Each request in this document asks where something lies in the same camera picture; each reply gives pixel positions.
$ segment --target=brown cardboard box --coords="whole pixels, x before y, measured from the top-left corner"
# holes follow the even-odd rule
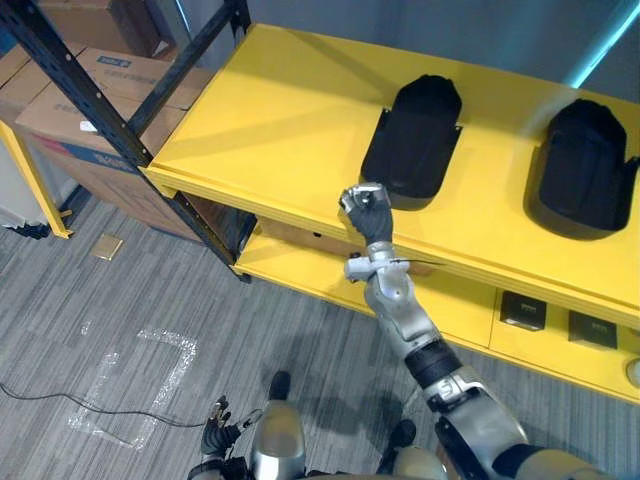
[[[0,87],[4,86],[29,61],[29,54],[16,45],[0,57]]]
[[[20,46],[16,45],[0,58],[0,95],[13,77],[29,62],[29,55]],[[0,120],[11,124],[17,115],[15,110],[0,99]]]
[[[86,49],[78,61],[125,119],[151,91],[168,64],[114,52]],[[211,73],[194,69],[142,135],[157,153],[183,118]],[[198,241],[198,237],[100,135],[83,132],[85,117],[50,84],[16,121],[20,132],[57,166],[100,199],[113,203],[147,225]]]
[[[362,245],[353,245],[317,232],[311,232],[262,216],[258,217],[258,223],[266,235],[302,247],[333,253],[334,255],[344,257],[345,260],[353,254],[366,255],[366,248]],[[430,275],[433,273],[433,268],[426,264],[412,263],[409,271],[416,275]]]
[[[75,43],[67,43],[67,48],[75,56],[84,50],[83,46]],[[10,55],[14,60],[5,65],[4,61]],[[20,62],[22,66],[15,69],[6,82],[2,82],[0,78],[0,120],[11,127],[27,105],[51,83],[48,75],[19,45],[0,59],[0,77],[7,76],[6,74],[12,71],[11,67],[18,63],[15,59],[23,57],[26,61]]]
[[[145,57],[160,43],[143,0],[41,0],[39,7],[67,41]]]

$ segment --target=shelf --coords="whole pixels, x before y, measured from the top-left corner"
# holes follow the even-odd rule
[[[489,349],[521,365],[640,404],[640,389],[626,377],[625,366],[640,356],[640,336],[618,326],[618,348],[598,348],[568,340],[568,310],[547,306],[544,330],[531,332],[494,319]]]
[[[345,261],[266,236],[257,227],[234,269],[373,315],[364,301],[364,283],[345,279]],[[418,301],[448,340],[471,348],[489,346],[495,288],[437,271],[413,279]]]
[[[364,284],[345,280],[345,259],[269,237],[260,227],[251,235],[237,271],[373,315],[364,302]],[[599,350],[567,340],[567,311],[549,305],[547,327],[538,332],[502,323],[495,288],[436,271],[413,276],[416,295],[443,336],[472,350],[640,404],[640,390],[624,376],[624,365],[640,354],[640,342],[618,328],[619,349]]]
[[[464,126],[435,200],[394,212],[401,255],[460,277],[640,327],[640,182],[628,226],[576,241],[523,210],[550,118],[578,97],[607,105],[640,152],[640,106],[544,80],[350,40],[255,25],[146,170],[181,190],[360,242],[338,214],[378,121],[422,74],[454,81]]]

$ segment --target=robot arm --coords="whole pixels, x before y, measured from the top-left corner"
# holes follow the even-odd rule
[[[513,414],[471,367],[463,366],[417,302],[409,262],[395,255],[384,187],[355,185],[339,203],[365,237],[368,253],[348,260],[345,275],[367,282],[365,299],[393,351],[423,389],[429,408],[438,414],[436,433],[459,473],[473,479],[610,478],[567,453],[529,445]]]

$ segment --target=wire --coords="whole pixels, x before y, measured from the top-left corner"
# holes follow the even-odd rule
[[[145,417],[154,418],[162,423],[169,425],[170,427],[176,428],[198,428],[205,425],[205,422],[202,423],[181,423],[177,422],[171,418],[164,417],[162,415],[156,415],[155,413],[145,412],[143,410],[106,410],[104,408],[100,408],[95,406],[93,403],[85,400],[84,398],[77,397],[70,393],[50,393],[48,395],[37,395],[37,396],[27,396],[20,395],[14,392],[11,388],[7,387],[4,383],[0,382],[0,389],[9,397],[14,398],[16,400],[46,400],[48,398],[58,398],[64,397],[68,400],[71,400],[73,403],[80,405],[82,408],[86,408],[95,413],[100,413],[102,415],[143,415]]]
[[[395,258],[395,259],[391,260],[391,262],[393,262],[393,263],[400,263],[400,262],[425,263],[427,265],[435,265],[435,266],[438,266],[438,267],[446,267],[446,264],[444,264],[444,263],[431,262],[429,260],[414,260],[414,259],[411,259],[411,258]]]

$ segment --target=gray carpet floor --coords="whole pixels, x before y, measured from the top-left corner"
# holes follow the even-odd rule
[[[288,369],[311,468],[373,472],[401,416],[418,425],[418,443],[435,446],[431,414],[421,399],[407,405],[413,381],[370,318],[258,279],[240,283],[203,247],[95,199],[73,228],[69,241],[0,229],[0,380],[14,390],[199,422],[223,393],[234,418],[262,406],[273,373]],[[89,255],[101,233],[124,240],[112,262]],[[534,442],[640,478],[637,407],[457,350]],[[0,479],[173,480],[200,460],[199,429],[2,394],[0,413]]]

